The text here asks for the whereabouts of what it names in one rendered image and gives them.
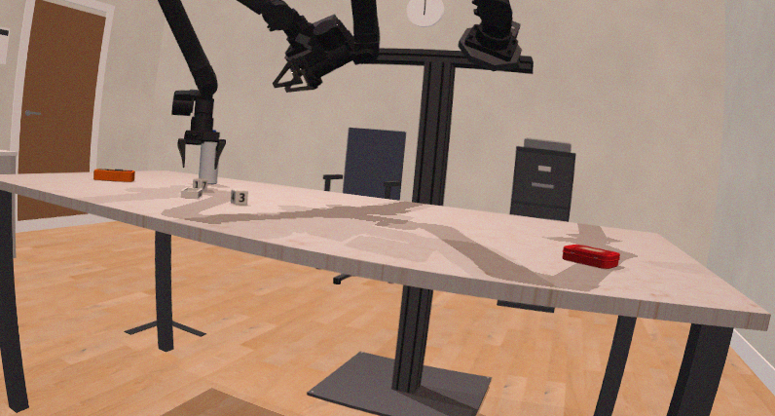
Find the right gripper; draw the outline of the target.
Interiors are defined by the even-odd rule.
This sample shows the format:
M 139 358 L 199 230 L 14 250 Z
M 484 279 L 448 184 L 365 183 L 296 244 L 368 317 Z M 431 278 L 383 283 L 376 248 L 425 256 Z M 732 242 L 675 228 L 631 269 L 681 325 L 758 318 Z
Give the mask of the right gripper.
M 193 131 L 194 132 L 193 131 L 186 131 L 185 134 L 184 134 L 184 138 L 182 138 L 182 139 L 178 138 L 177 146 L 178 146 L 181 158 L 182 158 L 183 168 L 185 167 L 185 147 L 186 147 L 186 144 L 201 145 L 202 141 L 206 141 L 206 142 L 217 142 L 216 148 L 218 148 L 218 156 L 216 157 L 217 149 L 215 149 L 215 161 L 216 162 L 214 164 L 214 168 L 217 169 L 219 157 L 220 157 L 220 155 L 221 155 L 221 153 L 223 151 L 223 148 L 224 148 L 224 146 L 226 144 L 226 139 L 219 139 L 220 132 L 212 132 L 211 131 L 211 127 L 212 127 L 212 115 L 205 114 L 205 116 L 203 116 L 202 113 L 199 113 L 199 114 L 197 114 L 197 116 L 194 115 L 194 124 L 193 124 Z M 189 134 L 192 134 L 193 136 L 191 136 Z M 181 144 L 181 148 L 180 148 L 178 143 Z M 183 156 L 182 156 L 181 152 L 183 153 Z

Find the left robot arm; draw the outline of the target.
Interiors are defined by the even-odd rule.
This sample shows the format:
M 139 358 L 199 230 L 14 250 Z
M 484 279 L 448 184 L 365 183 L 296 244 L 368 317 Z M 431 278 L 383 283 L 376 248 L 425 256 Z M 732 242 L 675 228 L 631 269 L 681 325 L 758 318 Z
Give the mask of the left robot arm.
M 477 6 L 473 12 L 482 23 L 473 25 L 464 44 L 493 57 L 511 61 L 518 40 L 511 37 L 513 17 L 509 0 L 474 0 L 472 4 Z M 358 65 L 378 58 L 380 28 L 377 40 L 376 0 L 351 0 L 351 9 L 354 36 L 339 19 L 325 20 L 316 27 L 311 25 L 300 31 L 295 41 L 311 50 L 304 55 L 309 67 L 326 59 L 325 51 L 330 57 L 328 63 L 332 62 L 336 68 L 351 61 Z

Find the white bottle with blue cap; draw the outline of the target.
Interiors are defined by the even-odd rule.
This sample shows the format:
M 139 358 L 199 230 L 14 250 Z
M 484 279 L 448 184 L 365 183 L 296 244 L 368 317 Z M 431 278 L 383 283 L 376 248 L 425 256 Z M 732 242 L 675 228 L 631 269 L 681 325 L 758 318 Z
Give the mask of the white bottle with blue cap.
M 217 142 L 205 142 L 201 145 L 199 178 L 208 179 L 207 184 L 217 184 L 218 165 L 214 169 Z

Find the white cube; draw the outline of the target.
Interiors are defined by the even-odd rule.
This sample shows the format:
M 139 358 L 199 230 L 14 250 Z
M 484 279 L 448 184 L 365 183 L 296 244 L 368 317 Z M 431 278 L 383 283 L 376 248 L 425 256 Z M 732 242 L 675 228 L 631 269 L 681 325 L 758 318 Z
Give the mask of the white cube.
M 248 191 L 243 189 L 231 190 L 231 203 L 235 205 L 247 205 Z
M 203 191 L 207 191 L 207 179 L 194 178 L 193 188 L 201 188 Z

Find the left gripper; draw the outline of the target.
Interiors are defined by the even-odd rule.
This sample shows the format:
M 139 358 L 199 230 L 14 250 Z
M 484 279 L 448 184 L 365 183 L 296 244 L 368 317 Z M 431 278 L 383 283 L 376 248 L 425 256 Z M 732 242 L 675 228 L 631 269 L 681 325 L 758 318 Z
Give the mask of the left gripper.
M 309 65 L 308 65 L 308 63 L 307 63 L 307 61 L 306 61 L 304 56 L 297 57 L 297 58 L 293 57 L 292 59 L 290 59 L 285 64 L 285 66 L 283 67 L 281 72 L 278 74 L 276 79 L 273 81 L 274 88 L 285 87 L 285 91 L 287 93 L 298 92 L 298 91 L 309 91 L 309 90 L 317 89 L 318 86 L 321 85 L 321 83 L 323 83 L 320 77 L 322 77 L 322 76 L 324 76 L 324 75 L 334 71 L 335 69 L 337 69 L 337 68 L 335 68 L 335 66 L 334 66 L 334 64 L 332 62 L 328 63 L 328 60 L 330 59 L 330 57 L 328 56 L 328 53 L 326 53 L 326 51 L 325 51 L 325 54 L 327 55 L 326 59 L 324 59 L 323 61 L 321 61 L 321 62 L 319 62 L 319 63 L 317 63 L 317 64 L 315 64 L 315 65 L 313 65 L 311 67 L 309 67 Z M 290 68 L 290 70 L 291 70 L 291 72 L 293 74 L 292 81 L 279 83 L 278 81 L 283 77 L 283 75 L 288 71 L 289 68 Z M 301 68 L 301 70 L 300 70 L 300 68 Z M 305 73 L 305 71 L 307 72 L 306 68 L 308 68 L 308 73 Z M 305 79 L 305 81 L 307 83 L 307 86 L 305 86 L 305 87 L 298 87 L 298 88 L 290 88 L 293 85 L 303 84 L 303 81 L 301 79 L 302 76 L 304 76 L 304 79 Z

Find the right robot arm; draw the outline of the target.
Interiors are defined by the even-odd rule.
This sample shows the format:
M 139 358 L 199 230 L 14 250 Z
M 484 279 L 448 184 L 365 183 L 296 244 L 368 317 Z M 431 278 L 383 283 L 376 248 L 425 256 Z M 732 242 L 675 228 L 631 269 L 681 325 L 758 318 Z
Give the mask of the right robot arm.
M 237 1 L 256 14 L 262 14 L 270 31 L 284 31 L 288 43 L 291 44 L 285 52 L 287 57 L 307 50 L 303 45 L 295 42 L 295 39 L 301 30 L 314 25 L 304 16 L 300 16 L 294 8 L 291 9 L 283 0 Z M 199 113 L 203 116 L 213 115 L 213 95 L 218 88 L 217 78 L 182 2 L 181 0 L 158 0 L 158 2 L 198 87 L 198 90 L 174 92 L 171 115 L 190 116 L 193 113 L 193 107 L 195 107 L 194 115 Z M 194 101 L 196 101 L 195 104 Z

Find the red mint tin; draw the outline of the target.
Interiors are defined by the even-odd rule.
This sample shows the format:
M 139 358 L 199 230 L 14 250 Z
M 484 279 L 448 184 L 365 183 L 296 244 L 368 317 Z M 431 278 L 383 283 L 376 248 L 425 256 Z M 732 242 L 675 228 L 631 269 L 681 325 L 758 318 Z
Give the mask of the red mint tin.
M 618 266 L 620 253 L 591 246 L 564 246 L 563 259 L 602 269 Z

